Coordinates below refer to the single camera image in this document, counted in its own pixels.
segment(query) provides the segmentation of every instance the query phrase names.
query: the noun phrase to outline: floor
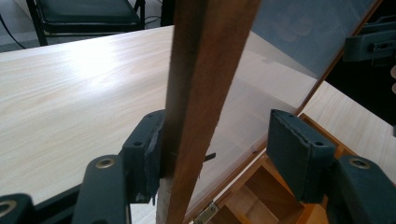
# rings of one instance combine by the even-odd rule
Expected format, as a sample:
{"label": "floor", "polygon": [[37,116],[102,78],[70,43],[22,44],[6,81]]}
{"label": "floor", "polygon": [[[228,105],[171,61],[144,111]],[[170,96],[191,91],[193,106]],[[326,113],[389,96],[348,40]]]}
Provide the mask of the floor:
{"label": "floor", "polygon": [[[156,20],[161,16],[162,3],[160,0],[147,0],[146,1],[146,29],[160,27],[161,19]],[[12,33],[18,42],[26,43],[34,41],[33,44],[38,46],[37,36],[35,34],[35,27],[33,26],[30,18],[25,12],[15,3],[14,0],[0,0],[0,14],[5,21],[8,30]],[[6,29],[0,24],[0,46],[14,44],[14,40],[8,35]]]}

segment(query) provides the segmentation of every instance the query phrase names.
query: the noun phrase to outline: wooden stick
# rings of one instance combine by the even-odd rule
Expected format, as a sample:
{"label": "wooden stick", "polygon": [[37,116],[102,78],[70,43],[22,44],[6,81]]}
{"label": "wooden stick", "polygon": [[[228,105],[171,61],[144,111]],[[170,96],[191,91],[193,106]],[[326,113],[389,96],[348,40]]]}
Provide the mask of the wooden stick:
{"label": "wooden stick", "polygon": [[178,0],[157,223],[182,223],[260,0]]}

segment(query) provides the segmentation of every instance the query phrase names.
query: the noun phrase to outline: black cable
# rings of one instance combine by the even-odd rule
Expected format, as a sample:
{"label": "black cable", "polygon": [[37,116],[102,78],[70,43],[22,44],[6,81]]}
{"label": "black cable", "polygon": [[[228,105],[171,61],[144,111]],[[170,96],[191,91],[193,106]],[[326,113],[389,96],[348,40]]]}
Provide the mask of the black cable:
{"label": "black cable", "polygon": [[149,17],[146,17],[146,18],[145,18],[145,21],[146,21],[146,19],[150,19],[150,18],[155,18],[155,20],[145,22],[146,28],[148,28],[148,27],[147,27],[148,24],[150,24],[150,23],[152,23],[152,22],[155,22],[155,21],[159,20],[161,17],[160,17],[160,16],[149,16]]}
{"label": "black cable", "polygon": [[11,38],[15,41],[15,43],[17,43],[21,48],[26,49],[26,47],[24,47],[22,44],[20,44],[20,42],[18,42],[18,41],[14,38],[14,36],[11,34],[11,32],[8,30],[8,28],[7,28],[7,26],[6,26],[6,23],[3,21],[3,17],[1,16],[1,13],[0,13],[0,21],[1,21],[1,23],[3,24],[4,28],[6,29],[7,33],[9,34],[9,36],[11,36]]}

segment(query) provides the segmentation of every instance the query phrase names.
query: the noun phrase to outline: black chair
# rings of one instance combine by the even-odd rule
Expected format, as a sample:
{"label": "black chair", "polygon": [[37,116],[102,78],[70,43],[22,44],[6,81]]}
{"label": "black chair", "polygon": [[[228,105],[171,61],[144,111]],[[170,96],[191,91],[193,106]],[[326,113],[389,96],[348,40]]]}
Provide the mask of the black chair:
{"label": "black chair", "polygon": [[145,29],[145,0],[26,0],[40,46],[48,36],[111,35]]}

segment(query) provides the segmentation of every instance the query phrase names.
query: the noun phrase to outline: wooden frame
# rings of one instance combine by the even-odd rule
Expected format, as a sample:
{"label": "wooden frame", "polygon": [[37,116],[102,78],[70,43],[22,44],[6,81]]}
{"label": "wooden frame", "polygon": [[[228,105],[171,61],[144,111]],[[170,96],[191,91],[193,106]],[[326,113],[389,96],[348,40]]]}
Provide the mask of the wooden frame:
{"label": "wooden frame", "polygon": [[[164,124],[162,169],[165,178],[161,180],[159,190],[158,223],[191,221],[210,198],[257,157],[251,155],[247,158],[218,188],[206,195],[199,206],[186,215],[196,179],[202,169],[205,153],[259,3],[258,0],[248,3],[231,1],[227,4],[209,0],[176,2],[176,28]],[[379,4],[380,1],[373,4],[371,11],[361,21],[360,28]],[[334,64],[318,80],[296,114],[304,108]]]}

